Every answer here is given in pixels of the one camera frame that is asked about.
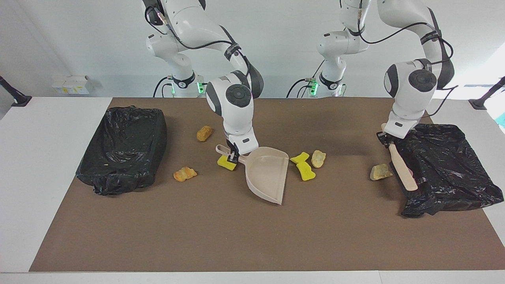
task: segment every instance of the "white table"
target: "white table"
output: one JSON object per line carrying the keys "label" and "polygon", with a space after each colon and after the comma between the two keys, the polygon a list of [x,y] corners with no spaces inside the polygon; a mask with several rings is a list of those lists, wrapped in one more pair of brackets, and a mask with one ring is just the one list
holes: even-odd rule
{"label": "white table", "polygon": [[[505,283],[505,271],[28,273],[110,101],[33,98],[0,120],[0,283]],[[505,188],[505,135],[486,112],[448,101],[433,121],[459,126]],[[485,212],[505,244],[505,204]]]}

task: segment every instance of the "sponge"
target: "sponge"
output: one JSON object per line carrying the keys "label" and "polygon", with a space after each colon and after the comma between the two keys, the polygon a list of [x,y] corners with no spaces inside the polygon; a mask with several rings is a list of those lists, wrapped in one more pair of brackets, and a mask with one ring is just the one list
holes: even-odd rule
{"label": "sponge", "polygon": [[235,169],[235,167],[237,166],[237,164],[234,164],[232,162],[228,162],[228,157],[224,156],[224,155],[221,156],[221,158],[219,158],[218,165],[220,165],[221,167],[228,169],[230,171],[233,171]]}
{"label": "sponge", "polygon": [[310,157],[309,154],[305,153],[305,152],[302,152],[299,156],[297,157],[294,157],[294,158],[291,158],[291,162],[295,163],[295,164],[299,164],[299,163],[303,163],[305,162],[306,160],[308,160]]}
{"label": "sponge", "polygon": [[312,171],[312,168],[307,162],[301,162],[296,165],[301,174],[301,179],[303,181],[311,180],[316,178],[316,173]]}

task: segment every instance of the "green indicator light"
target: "green indicator light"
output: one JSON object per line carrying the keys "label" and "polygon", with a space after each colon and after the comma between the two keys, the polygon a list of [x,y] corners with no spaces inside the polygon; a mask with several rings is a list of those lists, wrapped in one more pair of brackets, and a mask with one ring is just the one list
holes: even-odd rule
{"label": "green indicator light", "polygon": [[311,86],[311,96],[315,96],[317,93],[317,89],[319,88],[319,84],[317,82],[312,82]]}
{"label": "green indicator light", "polygon": [[204,93],[205,92],[204,86],[201,83],[197,83],[197,84],[198,84],[198,92],[199,93]]}

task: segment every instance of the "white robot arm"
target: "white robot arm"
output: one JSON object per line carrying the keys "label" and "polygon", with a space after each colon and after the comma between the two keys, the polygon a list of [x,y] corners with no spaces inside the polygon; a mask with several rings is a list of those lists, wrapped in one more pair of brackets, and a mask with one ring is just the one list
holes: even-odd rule
{"label": "white robot arm", "polygon": [[[210,48],[223,52],[236,69],[207,85],[207,101],[211,109],[223,117],[230,162],[238,162],[239,154],[258,147],[253,130],[253,99],[263,91],[263,78],[249,62],[228,31],[210,20],[205,0],[143,0],[147,21],[159,35],[147,39],[148,49],[167,61],[172,68],[175,93],[184,93],[195,84],[197,75],[185,50]],[[198,89],[193,87],[188,93]]]}
{"label": "white robot arm", "polygon": [[[342,0],[343,32],[324,35],[318,51],[325,58],[319,80],[329,90],[340,85],[345,71],[344,54],[367,49],[365,17],[371,0]],[[405,138],[422,118],[435,90],[444,88],[454,76],[454,67],[445,50],[433,11],[420,0],[377,0],[379,16],[389,26],[406,28],[421,39],[425,57],[392,65],[386,72],[384,86],[395,98],[385,132]]]}

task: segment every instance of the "brown table surface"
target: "brown table surface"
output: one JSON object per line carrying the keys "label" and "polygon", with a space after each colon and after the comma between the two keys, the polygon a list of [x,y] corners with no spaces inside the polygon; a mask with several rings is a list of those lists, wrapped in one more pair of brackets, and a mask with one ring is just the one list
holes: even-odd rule
{"label": "brown table surface", "polygon": [[[483,210],[405,219],[394,178],[370,181],[390,161],[375,137],[393,100],[256,100],[262,146],[322,150],[317,178],[288,168],[284,201],[247,188],[244,166],[216,165],[222,119],[204,99],[113,99],[111,107],[159,108],[169,143],[156,183],[101,197],[71,184],[30,271],[503,270],[505,248]],[[210,125],[206,142],[196,132]],[[199,176],[172,177],[183,166]]]}

